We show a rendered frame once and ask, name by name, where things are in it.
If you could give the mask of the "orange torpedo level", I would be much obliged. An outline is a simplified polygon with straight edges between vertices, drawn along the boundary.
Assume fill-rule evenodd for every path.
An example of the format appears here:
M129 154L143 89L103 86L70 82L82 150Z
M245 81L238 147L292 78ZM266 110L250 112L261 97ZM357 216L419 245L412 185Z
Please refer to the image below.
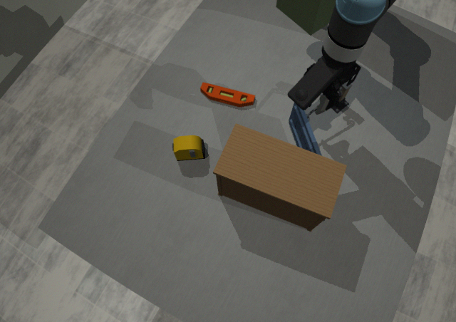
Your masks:
M252 105L254 101L253 94L241 92L231 88L225 88L211 83L203 82L200 90L210 100L226 103L237 107Z

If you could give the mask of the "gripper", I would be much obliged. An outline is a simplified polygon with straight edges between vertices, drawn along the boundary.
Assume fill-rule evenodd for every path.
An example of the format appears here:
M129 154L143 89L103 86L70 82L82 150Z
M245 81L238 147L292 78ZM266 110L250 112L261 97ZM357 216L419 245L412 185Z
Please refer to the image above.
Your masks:
M340 87L347 81L348 81L347 85L350 85L356 79L356 76L358 75L358 72L361 69L361 67L356 63L356 61L344 63L344 62L340 62L340 61L336 61L336 60L332 59L325 52L323 46L322 46L322 54L323 54L323 57L326 59L326 61L328 61L333 66L342 68L343 71L330 84L330 86L327 87L324 90L324 92L322 92L323 95L321 95L319 98L320 104L317 105L317 110L315 110L315 113L317 115L325 112L326 110L332 108L335 104L337 104L337 102L339 101L338 91L340 90ZM352 79L353 76L354 76L354 78Z

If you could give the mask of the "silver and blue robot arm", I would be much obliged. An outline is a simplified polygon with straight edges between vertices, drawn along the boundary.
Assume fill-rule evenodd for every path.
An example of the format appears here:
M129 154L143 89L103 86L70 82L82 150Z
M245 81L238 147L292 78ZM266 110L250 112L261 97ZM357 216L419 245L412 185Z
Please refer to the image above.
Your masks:
M348 63L357 60L374 26L395 1L336 0L323 40L325 52L336 61ZM306 110L342 71L322 56L288 92L288 96Z

